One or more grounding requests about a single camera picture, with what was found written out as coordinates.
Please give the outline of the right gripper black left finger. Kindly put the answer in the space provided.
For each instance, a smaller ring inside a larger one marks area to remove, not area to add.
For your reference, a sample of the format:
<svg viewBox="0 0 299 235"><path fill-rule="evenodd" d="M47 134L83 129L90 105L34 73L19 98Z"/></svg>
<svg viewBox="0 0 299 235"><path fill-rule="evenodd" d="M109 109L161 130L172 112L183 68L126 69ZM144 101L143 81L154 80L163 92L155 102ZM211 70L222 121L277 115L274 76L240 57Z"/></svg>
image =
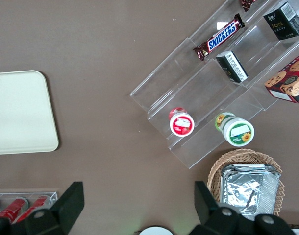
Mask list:
<svg viewBox="0 0 299 235"><path fill-rule="evenodd" d="M0 218L0 235L67 235L83 208L83 183L73 182L49 209L35 211L15 224Z"/></svg>

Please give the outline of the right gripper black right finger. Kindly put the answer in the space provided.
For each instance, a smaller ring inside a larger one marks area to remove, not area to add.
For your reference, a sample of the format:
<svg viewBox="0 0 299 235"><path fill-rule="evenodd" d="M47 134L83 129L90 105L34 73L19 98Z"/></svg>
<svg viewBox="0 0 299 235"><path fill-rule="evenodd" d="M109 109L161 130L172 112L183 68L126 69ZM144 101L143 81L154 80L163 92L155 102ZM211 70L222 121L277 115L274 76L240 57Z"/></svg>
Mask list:
<svg viewBox="0 0 299 235"><path fill-rule="evenodd" d="M200 224L191 235L293 235L280 217L259 214L251 221L227 206L219 206L203 181L196 181L194 203Z"/></svg>

